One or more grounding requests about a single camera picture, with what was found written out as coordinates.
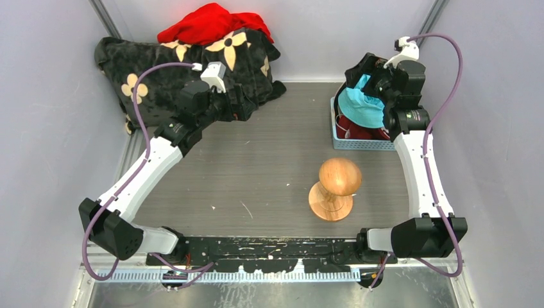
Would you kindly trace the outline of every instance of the wooden stand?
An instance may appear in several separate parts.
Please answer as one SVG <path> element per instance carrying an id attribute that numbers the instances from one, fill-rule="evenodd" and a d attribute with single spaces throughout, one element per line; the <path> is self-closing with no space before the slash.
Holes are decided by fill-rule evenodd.
<path id="1" fill-rule="evenodd" d="M 361 183 L 361 170 L 354 162 L 346 158 L 331 158 L 321 165 L 319 182 L 310 189 L 310 208 L 326 221 L 344 219 L 352 211 L 352 194 Z"/>

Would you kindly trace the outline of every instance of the blue hat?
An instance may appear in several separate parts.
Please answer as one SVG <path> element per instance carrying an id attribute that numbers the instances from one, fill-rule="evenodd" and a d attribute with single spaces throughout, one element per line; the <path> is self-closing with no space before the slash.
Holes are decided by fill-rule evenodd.
<path id="1" fill-rule="evenodd" d="M 361 89 L 370 79 L 362 75 L 355 88 L 346 87 L 338 95 L 338 107 L 351 122 L 367 128 L 384 126 L 385 105 L 379 98 L 364 95 Z"/>

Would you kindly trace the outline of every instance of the gray wooden tabletop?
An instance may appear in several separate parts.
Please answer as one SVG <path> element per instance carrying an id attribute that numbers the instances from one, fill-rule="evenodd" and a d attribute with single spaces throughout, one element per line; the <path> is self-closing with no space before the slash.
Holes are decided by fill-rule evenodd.
<path id="1" fill-rule="evenodd" d="M 408 195 L 396 152 L 332 147 L 330 98 L 339 84 L 286 86 L 249 121 L 207 128 L 134 222 L 185 235 L 354 237 L 361 228 L 405 221 Z M 319 167 L 332 157 L 352 159 L 363 174 L 351 214 L 337 223 L 320 220 L 308 204 Z"/>

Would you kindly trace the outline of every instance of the red cloth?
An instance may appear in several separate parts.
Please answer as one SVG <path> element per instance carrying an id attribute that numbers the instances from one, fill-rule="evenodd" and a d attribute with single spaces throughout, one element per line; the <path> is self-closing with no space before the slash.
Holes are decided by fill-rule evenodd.
<path id="1" fill-rule="evenodd" d="M 389 140 L 389 135 L 384 129 L 359 126 L 343 115 L 338 117 L 337 123 L 336 135 L 340 139 Z"/>
<path id="2" fill-rule="evenodd" d="M 157 35 L 159 43 L 180 40 L 187 44 L 206 45 L 222 39 L 240 28 L 260 30 L 271 43 L 270 31 L 256 13 L 231 14 L 217 3 L 209 3 L 185 16 L 177 24 Z"/>

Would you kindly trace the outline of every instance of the blue basket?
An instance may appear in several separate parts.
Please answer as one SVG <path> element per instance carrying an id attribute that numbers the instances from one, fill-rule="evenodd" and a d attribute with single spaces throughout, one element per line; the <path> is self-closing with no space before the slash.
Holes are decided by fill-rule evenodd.
<path id="1" fill-rule="evenodd" d="M 339 139 L 336 135 L 336 114 L 334 98 L 330 99 L 330 118 L 332 123 L 332 145 L 336 150 L 394 151 L 395 145 L 389 140 Z"/>

